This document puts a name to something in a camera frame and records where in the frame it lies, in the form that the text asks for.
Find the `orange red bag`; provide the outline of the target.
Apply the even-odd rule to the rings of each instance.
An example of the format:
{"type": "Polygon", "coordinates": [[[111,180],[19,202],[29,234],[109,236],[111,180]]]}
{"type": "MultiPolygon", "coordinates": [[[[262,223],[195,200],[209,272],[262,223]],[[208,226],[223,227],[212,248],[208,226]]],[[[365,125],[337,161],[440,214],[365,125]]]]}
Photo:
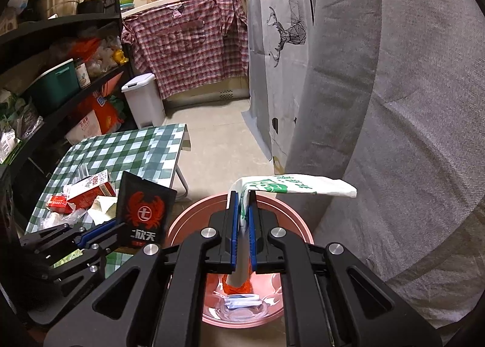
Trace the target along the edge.
{"type": "Polygon", "coordinates": [[[92,92],[74,108],[72,118],[80,121],[90,112],[95,113],[102,135],[118,131],[123,123],[112,103],[98,91],[92,92]]]}

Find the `white sack on floor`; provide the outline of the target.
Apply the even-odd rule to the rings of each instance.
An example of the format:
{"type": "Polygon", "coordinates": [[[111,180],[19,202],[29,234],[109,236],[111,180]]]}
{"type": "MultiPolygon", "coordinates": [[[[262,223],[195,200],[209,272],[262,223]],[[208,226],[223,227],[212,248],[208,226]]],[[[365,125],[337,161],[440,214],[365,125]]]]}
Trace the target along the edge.
{"type": "Polygon", "coordinates": [[[85,138],[92,138],[100,135],[102,135],[102,132],[98,118],[96,113],[91,111],[65,135],[65,139],[70,145],[75,145],[85,138]]]}

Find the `grey deer print cover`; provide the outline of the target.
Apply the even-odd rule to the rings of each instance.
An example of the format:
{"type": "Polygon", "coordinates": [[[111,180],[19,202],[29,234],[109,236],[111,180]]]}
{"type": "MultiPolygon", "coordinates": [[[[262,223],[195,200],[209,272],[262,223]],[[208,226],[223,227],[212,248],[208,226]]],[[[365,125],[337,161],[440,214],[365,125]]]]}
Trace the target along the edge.
{"type": "Polygon", "coordinates": [[[249,119],[278,174],[355,199],[284,194],[432,326],[484,295],[484,13],[476,0],[247,0],[249,119]]]}

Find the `pink plastic basin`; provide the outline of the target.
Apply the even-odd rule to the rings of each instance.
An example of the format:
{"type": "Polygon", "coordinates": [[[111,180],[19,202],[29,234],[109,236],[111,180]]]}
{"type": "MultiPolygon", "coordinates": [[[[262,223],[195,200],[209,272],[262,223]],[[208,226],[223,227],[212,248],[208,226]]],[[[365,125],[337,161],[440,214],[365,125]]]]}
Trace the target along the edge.
{"type": "MultiPolygon", "coordinates": [[[[210,216],[226,208],[227,196],[218,194],[201,199],[184,210],[170,225],[165,245],[180,244],[184,238],[209,224],[210,216]]],[[[257,195],[261,209],[275,214],[280,226],[312,243],[313,236],[304,220],[290,206],[266,195],[257,195]]],[[[202,321],[212,326],[246,329],[262,326],[284,314],[283,293],[278,274],[253,273],[247,280],[251,289],[226,293],[226,275],[207,275],[202,321]]]]}

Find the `red white plaid cloth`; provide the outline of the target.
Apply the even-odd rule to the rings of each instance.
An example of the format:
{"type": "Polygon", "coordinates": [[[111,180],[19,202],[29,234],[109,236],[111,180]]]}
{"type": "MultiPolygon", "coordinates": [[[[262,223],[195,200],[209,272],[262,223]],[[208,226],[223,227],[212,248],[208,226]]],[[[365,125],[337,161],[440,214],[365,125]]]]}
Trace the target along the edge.
{"type": "Polygon", "coordinates": [[[242,0],[185,0],[123,19],[122,43],[135,69],[152,73],[160,96],[248,74],[247,14],[242,0]]]}

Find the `white pedal trash bin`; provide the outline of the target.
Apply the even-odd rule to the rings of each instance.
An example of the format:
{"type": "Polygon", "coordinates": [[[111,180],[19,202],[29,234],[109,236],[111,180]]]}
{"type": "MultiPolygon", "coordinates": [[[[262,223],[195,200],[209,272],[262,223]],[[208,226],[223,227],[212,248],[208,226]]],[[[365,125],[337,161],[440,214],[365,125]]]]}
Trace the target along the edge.
{"type": "Polygon", "coordinates": [[[152,73],[138,75],[122,86],[122,93],[139,129],[162,126],[164,104],[152,73]]]}

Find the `white tissue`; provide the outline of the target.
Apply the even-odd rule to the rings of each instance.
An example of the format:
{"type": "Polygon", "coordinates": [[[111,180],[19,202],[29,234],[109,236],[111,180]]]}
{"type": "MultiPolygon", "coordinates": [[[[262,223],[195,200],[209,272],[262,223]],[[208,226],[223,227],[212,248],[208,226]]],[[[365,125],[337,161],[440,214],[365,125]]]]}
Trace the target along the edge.
{"type": "Polygon", "coordinates": [[[97,196],[87,213],[95,225],[109,222],[116,217],[117,197],[97,196]]]}

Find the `clear plastic wrapper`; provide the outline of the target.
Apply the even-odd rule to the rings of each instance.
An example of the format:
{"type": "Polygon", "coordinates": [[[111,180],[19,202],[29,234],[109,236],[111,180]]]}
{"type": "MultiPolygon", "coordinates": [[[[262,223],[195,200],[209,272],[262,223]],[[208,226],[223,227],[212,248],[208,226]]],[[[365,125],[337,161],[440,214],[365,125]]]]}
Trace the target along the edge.
{"type": "Polygon", "coordinates": [[[81,180],[87,179],[90,177],[90,170],[86,164],[81,164],[77,167],[74,175],[74,179],[72,180],[73,184],[80,182],[81,180]]]}

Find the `black red crab snack packet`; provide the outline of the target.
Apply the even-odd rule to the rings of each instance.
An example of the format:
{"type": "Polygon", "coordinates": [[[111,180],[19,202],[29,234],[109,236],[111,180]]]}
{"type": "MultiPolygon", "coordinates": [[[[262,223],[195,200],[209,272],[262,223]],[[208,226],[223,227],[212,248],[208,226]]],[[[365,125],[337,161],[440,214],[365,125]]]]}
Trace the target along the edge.
{"type": "Polygon", "coordinates": [[[163,244],[168,215],[177,191],[124,171],[117,201],[117,223],[121,246],[141,249],[146,244],[163,244]]]}

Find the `white green plastic bag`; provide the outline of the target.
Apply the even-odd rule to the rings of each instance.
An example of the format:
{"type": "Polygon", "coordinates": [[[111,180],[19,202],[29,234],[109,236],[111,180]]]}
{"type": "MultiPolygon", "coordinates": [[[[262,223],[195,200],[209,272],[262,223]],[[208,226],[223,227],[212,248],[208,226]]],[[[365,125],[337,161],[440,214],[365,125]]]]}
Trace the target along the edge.
{"type": "Polygon", "coordinates": [[[286,174],[268,176],[242,177],[231,186],[230,192],[239,194],[239,229],[236,269],[226,275],[224,292],[228,295],[245,294],[251,291],[245,283],[250,280],[248,203],[249,191],[269,192],[276,194],[322,194],[334,197],[356,198],[357,189],[341,179],[330,179],[324,176],[286,174]]]}

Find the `green storage box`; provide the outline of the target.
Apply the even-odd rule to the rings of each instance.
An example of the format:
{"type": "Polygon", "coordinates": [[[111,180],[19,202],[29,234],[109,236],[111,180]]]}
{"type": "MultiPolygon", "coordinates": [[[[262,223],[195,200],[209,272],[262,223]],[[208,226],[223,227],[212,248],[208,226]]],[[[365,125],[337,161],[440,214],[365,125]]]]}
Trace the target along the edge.
{"type": "Polygon", "coordinates": [[[57,108],[80,89],[74,61],[69,59],[42,73],[31,84],[31,95],[40,106],[57,108]]]}

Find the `white red carton box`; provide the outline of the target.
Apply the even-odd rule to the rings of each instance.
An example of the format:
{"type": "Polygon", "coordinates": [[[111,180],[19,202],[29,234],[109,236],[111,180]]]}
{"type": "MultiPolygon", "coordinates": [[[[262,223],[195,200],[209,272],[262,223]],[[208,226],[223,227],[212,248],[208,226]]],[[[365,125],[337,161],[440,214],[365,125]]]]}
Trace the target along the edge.
{"type": "Polygon", "coordinates": [[[103,170],[67,188],[67,203],[76,209],[89,209],[98,196],[115,197],[109,171],[103,170]]]}

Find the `paper cup on shelf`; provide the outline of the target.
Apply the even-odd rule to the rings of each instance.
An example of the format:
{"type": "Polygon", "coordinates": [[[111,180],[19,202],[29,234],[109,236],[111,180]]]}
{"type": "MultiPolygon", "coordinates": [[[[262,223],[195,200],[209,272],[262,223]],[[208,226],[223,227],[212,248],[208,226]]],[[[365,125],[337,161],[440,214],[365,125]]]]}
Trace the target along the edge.
{"type": "Polygon", "coordinates": [[[90,76],[83,61],[75,64],[75,73],[80,88],[87,88],[90,86],[90,76]]]}

